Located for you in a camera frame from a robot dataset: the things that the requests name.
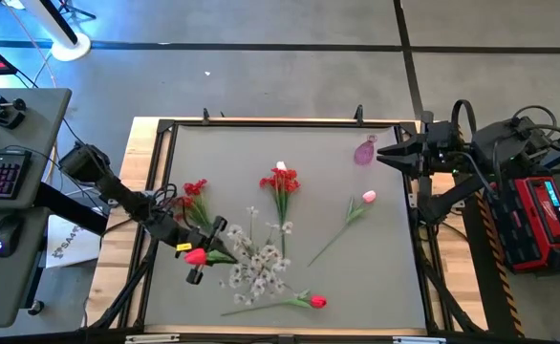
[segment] gray floor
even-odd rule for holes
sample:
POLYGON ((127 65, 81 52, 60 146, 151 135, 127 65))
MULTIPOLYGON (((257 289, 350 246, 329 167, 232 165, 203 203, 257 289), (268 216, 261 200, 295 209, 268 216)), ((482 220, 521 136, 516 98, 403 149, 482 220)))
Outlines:
MULTIPOLYGON (((74 5, 98 19, 72 18, 73 28, 101 41, 399 44, 392 0, 159 0, 154 6, 75 0, 74 5)), ((403 0, 402 6, 414 45, 560 46, 560 0, 403 0)), ((26 12, 18 15, 35 38, 47 38, 26 12)), ((0 39, 27 40, 2 7, 0 39)), ((0 52, 28 75, 41 65, 34 49, 0 52)), ((424 108, 436 118, 448 118, 454 100, 467 98, 479 126, 531 103, 550 107, 560 123, 560 54, 415 54, 414 60, 424 108)), ((74 91, 67 119, 84 140, 109 154, 115 171, 134 116, 193 116, 207 107, 213 116, 223 111, 228 116, 346 118, 362 103, 366 118, 414 117, 400 53, 94 50, 74 62, 52 59, 51 66, 59 86, 74 91)), ((38 83, 52 85, 46 71, 38 83)), ((0 76, 0 87, 19 87, 19 82, 0 76)), ((59 152, 67 152, 73 142, 62 129, 59 152)), ((64 191, 71 190, 66 182, 64 191)), ((57 297, 60 287, 51 284, 38 296, 71 315, 20 317, 0 333, 80 325, 92 269, 62 270, 66 285, 78 291, 57 297), (69 282, 87 278, 87 283, 69 282)), ((527 335, 560 339, 560 309, 542 315, 554 300, 542 301, 551 293, 549 279, 538 279, 540 288, 534 289, 528 278, 534 279, 512 278, 527 335)))

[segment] table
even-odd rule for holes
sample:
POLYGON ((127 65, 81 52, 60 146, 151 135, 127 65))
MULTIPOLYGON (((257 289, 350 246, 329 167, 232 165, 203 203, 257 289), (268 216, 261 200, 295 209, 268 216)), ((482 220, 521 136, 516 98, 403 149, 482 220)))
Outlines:
POLYGON ((14 321, 19 308, 29 308, 40 278, 39 258, 49 215, 55 213, 74 223, 101 232, 106 219, 86 206, 41 183, 54 140, 72 92, 68 89, 0 89, 6 101, 25 100, 24 121, 13 130, 0 127, 0 149, 19 145, 31 149, 31 164, 15 200, 0 200, 0 220, 15 209, 25 218, 16 252, 0 258, 0 327, 14 321))
MULTIPOLYGON (((153 155, 153 145, 155 143, 160 119, 161 118, 134 118, 123 160, 123 166, 119 175, 122 182, 133 190, 143 190, 145 187, 148 168, 153 155)), ((180 119, 201 120, 200 118, 180 119)), ((253 120, 253 118, 244 118, 244 120, 253 120)), ((292 118, 291 120, 320 119, 292 118)), ((165 161, 169 140, 169 135, 162 137, 162 150, 158 156, 159 161, 165 161)), ((162 168, 159 168, 157 170, 157 178, 155 178, 156 184, 154 188, 161 186, 162 174, 163 170, 162 168)), ((433 186, 434 192, 436 193, 441 193, 450 188, 452 185, 453 180, 449 175, 436 175, 434 178, 433 186)), ((113 226, 125 219, 127 219, 126 214, 122 210, 117 209, 113 211, 110 216, 108 226, 113 226)), ((460 217, 450 216, 447 219, 447 222, 452 226, 464 230, 460 217)), ((106 308, 115 299, 118 291, 122 288, 126 280, 136 229, 136 224, 128 223, 108 233, 103 239, 102 249, 97 262, 97 269, 91 286, 89 301, 87 303, 87 314, 89 316, 90 323, 99 319, 106 308)), ((454 294, 463 309, 469 314, 471 319, 480 327, 486 328, 484 308, 480 298, 468 244, 461 237, 444 228, 441 228, 440 230, 438 242, 440 245, 440 252, 442 254, 442 267, 448 288, 454 294)), ((138 311, 141 284, 142 282, 140 281, 140 285, 134 293, 133 302, 128 314, 128 324, 130 325, 135 320, 138 311)), ((431 294, 435 319, 438 324, 440 324, 442 319, 439 307, 440 303, 437 301, 438 299, 436 298, 436 294, 433 290, 431 294)), ((182 327, 180 332, 199 332, 201 330, 202 329, 197 328, 189 330, 182 327)), ((163 333, 176 332, 177 329, 172 326, 147 326, 145 331, 149 333, 163 333)), ((259 331, 259 333, 273 333, 274 329, 263 328, 259 329, 259 331)), ((301 329, 299 331, 312 333, 312 331, 308 331, 308 329, 301 329)), ((235 328, 234 332, 243 333, 244 329, 235 328)), ((341 334, 346 333, 363 334, 363 331, 341 332, 341 334)), ((422 331, 405 329, 400 333, 396 330, 392 330, 392 334, 418 335, 424 333, 422 333, 422 331)))

